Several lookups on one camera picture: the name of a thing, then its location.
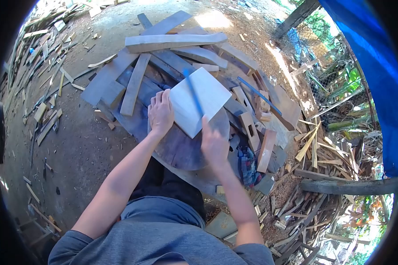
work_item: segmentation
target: person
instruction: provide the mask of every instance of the person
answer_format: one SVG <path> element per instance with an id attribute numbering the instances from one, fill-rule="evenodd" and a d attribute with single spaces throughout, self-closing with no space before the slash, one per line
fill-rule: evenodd
<path id="1" fill-rule="evenodd" d="M 174 123 L 169 93 L 167 89 L 151 99 L 151 131 L 109 173 L 72 229 L 56 243 L 50 265 L 274 264 L 255 209 L 228 163 L 229 143 L 212 131 L 206 117 L 201 150 L 223 185 L 237 225 L 233 249 L 204 231 L 200 191 L 151 160 Z"/>

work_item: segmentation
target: blue tarp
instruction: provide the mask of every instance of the blue tarp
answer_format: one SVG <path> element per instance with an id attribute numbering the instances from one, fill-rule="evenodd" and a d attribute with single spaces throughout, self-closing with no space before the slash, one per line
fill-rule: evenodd
<path id="1" fill-rule="evenodd" d="M 398 61 L 389 36 L 363 0 L 320 0 L 345 35 L 368 82 L 383 134 L 383 166 L 398 176 Z"/>

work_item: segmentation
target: gray t-shirt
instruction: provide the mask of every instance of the gray t-shirt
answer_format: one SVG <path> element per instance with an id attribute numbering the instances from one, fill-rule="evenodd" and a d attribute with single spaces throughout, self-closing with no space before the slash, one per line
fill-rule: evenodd
<path id="1" fill-rule="evenodd" d="M 130 201 L 103 236 L 93 240 L 69 230 L 56 243 L 50 265 L 142 264 L 183 261 L 195 264 L 274 264 L 270 249 L 244 244 L 231 250 L 203 230 L 204 221 L 189 205 L 167 197 Z"/>

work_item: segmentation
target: dark pants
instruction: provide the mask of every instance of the dark pants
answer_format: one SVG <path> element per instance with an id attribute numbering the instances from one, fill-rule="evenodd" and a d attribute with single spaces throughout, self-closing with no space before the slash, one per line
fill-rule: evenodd
<path id="1" fill-rule="evenodd" d="M 206 218 L 201 192 L 170 172 L 153 157 L 134 189 L 129 201 L 144 196 L 164 196 L 178 199 L 195 209 L 203 220 Z"/>

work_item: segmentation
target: hand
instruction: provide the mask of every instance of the hand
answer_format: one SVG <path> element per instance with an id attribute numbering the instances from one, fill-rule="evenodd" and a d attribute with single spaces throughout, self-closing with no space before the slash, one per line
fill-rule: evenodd
<path id="1" fill-rule="evenodd" d="M 163 138 L 174 123 L 174 109 L 169 99 L 170 89 L 156 93 L 147 107 L 151 132 Z"/>
<path id="2" fill-rule="evenodd" d="M 214 170 L 227 162 L 230 144 L 221 136 L 218 130 L 213 131 L 205 116 L 202 117 L 201 150 L 205 159 Z"/>

